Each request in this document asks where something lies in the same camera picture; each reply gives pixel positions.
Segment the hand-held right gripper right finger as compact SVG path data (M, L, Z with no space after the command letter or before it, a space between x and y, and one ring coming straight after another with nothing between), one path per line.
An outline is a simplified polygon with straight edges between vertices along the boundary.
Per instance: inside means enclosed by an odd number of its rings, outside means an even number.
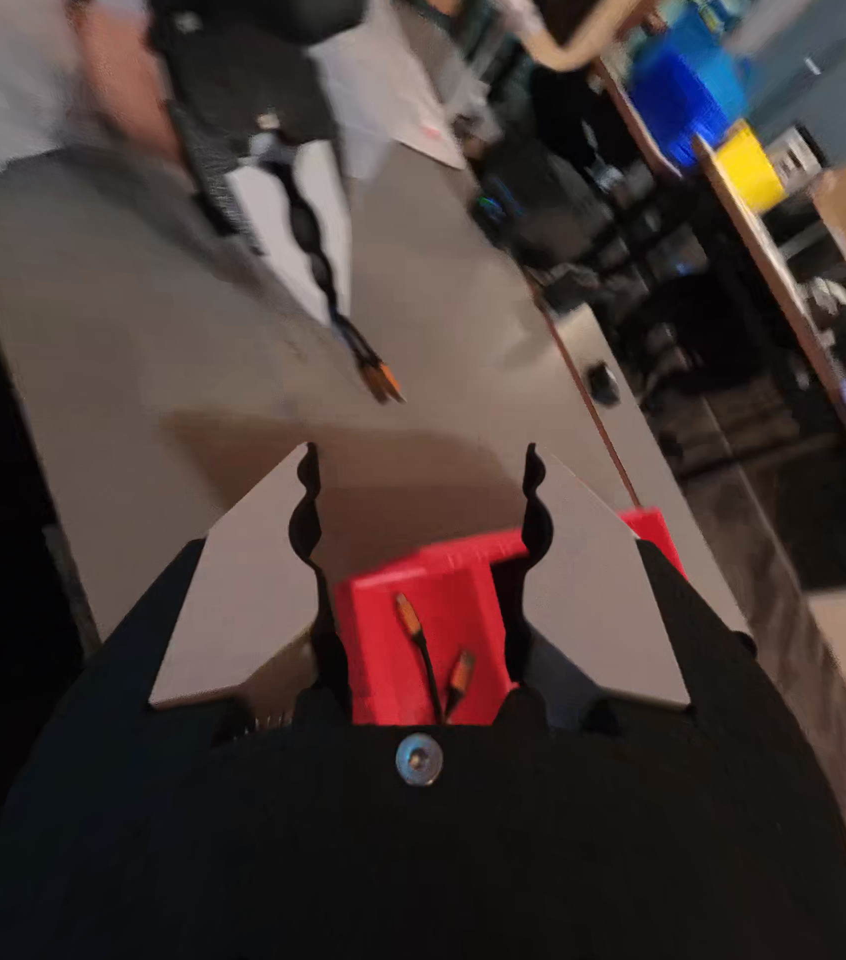
M560 460L530 443L523 551L494 574L509 677L551 730L614 730L611 701L684 712L691 699L642 540Z

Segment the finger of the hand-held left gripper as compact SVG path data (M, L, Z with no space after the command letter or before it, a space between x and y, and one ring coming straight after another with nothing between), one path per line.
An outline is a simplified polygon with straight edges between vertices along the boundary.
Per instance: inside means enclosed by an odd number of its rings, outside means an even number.
M332 271L336 309L348 317L352 301L352 225L334 149L327 140L286 147L294 186L314 216L320 252ZM316 322L330 321L328 295L314 273L315 255L304 249L288 227L285 284Z
M330 311L335 308L332 270L320 251L316 218L294 185L289 162L243 163L230 174L230 192L249 230L248 243L259 250L263 266L285 293L304 311L286 284L289 226L292 226L304 250L314 254L317 284L328 296Z

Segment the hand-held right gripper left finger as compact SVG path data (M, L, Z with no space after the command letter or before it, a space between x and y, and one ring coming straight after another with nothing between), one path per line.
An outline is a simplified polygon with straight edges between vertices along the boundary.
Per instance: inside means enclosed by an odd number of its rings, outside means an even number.
M156 711L233 701L252 721L291 721L311 687L344 717L352 694L321 541L319 450L303 442L206 534L153 687Z

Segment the red plastic bin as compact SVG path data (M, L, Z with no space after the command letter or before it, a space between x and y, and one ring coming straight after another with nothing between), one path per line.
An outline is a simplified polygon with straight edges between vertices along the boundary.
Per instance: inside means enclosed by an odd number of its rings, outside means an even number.
M528 553L519 529L424 546L334 588L337 633L357 726L434 723L426 667L398 609L405 595L421 621L449 721L489 726L515 688L505 659L498 586Z

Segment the person's left forearm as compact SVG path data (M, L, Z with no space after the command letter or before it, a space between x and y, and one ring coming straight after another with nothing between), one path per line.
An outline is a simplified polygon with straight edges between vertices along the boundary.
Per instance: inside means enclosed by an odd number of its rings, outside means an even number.
M107 123L135 147L182 165L165 108L161 67L150 45L147 2L73 2L70 22L93 101Z

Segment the person's grey shirt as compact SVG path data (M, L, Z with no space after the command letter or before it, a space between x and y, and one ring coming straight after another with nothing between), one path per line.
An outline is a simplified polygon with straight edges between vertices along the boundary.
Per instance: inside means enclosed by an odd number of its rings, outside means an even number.
M0 1L0 172L60 146L81 55L61 1Z

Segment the wooden background table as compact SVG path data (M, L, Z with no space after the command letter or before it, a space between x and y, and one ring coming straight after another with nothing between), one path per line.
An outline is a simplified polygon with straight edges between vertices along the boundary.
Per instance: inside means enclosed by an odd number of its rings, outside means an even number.
M774 244L765 224L746 203L717 152L703 138L693 138L693 151L700 174L714 193L735 234L746 248L755 269L785 317L811 381L822 390L830 406L846 429L846 375L825 345L823 335L813 322L799 285Z

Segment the blue storage bin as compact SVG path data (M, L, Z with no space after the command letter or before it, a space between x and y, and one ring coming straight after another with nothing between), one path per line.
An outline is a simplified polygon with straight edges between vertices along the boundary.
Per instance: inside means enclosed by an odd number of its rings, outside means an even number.
M708 30L672 28L636 55L625 88L661 154L687 172L696 139L719 146L747 112L749 78L747 62Z

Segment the yellow storage bin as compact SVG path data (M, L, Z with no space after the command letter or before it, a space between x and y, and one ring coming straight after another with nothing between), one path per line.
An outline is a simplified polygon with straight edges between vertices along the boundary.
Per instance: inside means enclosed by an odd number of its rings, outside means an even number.
M737 121L727 131L715 158L744 204L763 215L780 202L787 191L758 136L748 122Z

